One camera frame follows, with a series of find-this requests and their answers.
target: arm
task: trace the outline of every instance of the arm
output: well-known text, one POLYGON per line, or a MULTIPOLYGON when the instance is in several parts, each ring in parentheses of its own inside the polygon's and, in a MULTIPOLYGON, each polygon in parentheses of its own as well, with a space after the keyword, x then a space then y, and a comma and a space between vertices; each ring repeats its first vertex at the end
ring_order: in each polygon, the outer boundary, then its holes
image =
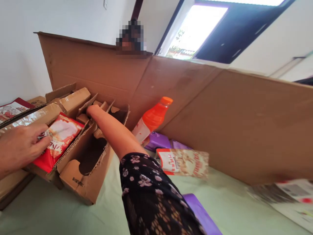
POLYGON ((134 135, 124 127, 123 124, 103 111, 98 105, 88 107, 87 113, 98 124, 98 127, 120 160, 131 152, 147 154, 134 135))
POLYGON ((132 234, 204 234, 202 226, 165 175, 133 134, 98 105, 87 113, 96 121, 119 157, 122 199, 132 234))

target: person's arm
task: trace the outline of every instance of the person's arm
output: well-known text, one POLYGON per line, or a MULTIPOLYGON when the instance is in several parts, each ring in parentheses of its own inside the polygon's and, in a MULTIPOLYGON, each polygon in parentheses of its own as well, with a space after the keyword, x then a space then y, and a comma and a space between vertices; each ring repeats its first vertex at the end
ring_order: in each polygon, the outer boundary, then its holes
POLYGON ((37 137, 47 129, 46 124, 19 126, 0 137, 0 180, 42 154, 52 138, 38 141, 37 137))
POLYGON ((133 134, 98 105, 88 107, 87 113, 121 161, 122 199, 131 234, 205 234, 177 187, 133 134))
POLYGON ((88 107, 87 114, 95 120, 120 160, 131 152, 147 154, 134 135, 123 124, 103 111, 98 105, 88 107))

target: table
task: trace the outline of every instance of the table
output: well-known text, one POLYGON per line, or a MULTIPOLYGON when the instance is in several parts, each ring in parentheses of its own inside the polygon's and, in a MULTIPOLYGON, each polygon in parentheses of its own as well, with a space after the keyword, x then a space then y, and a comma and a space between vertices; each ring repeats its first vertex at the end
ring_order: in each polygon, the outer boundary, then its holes
MULTIPOLYGON (((39 177, 0 214, 2 235, 129 234, 121 199, 119 161, 114 156, 96 205, 84 205, 67 189, 39 177)), ((224 235, 309 235, 270 206, 245 192, 245 184, 210 170, 210 180, 171 176, 182 194, 193 193, 224 235)))

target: barcode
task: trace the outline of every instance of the barcode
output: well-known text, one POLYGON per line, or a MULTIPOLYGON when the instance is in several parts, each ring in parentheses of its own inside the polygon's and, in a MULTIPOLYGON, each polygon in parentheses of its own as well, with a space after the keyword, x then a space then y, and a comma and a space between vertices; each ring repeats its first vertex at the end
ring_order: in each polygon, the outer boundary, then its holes
POLYGON ((287 193, 289 193, 291 196, 309 196, 311 195, 307 191, 305 191, 303 188, 296 184, 290 184, 283 187, 283 190, 287 193))

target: red snack package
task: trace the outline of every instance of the red snack package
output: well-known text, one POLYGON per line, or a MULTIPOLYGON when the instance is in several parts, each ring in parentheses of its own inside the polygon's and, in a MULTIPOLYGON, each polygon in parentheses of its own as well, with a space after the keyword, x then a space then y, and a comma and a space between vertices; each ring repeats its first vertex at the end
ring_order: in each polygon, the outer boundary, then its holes
POLYGON ((50 146, 33 163, 47 173, 51 172, 55 163, 60 159, 73 139, 78 136, 83 127, 83 124, 60 113, 48 129, 50 135, 52 135, 50 146))

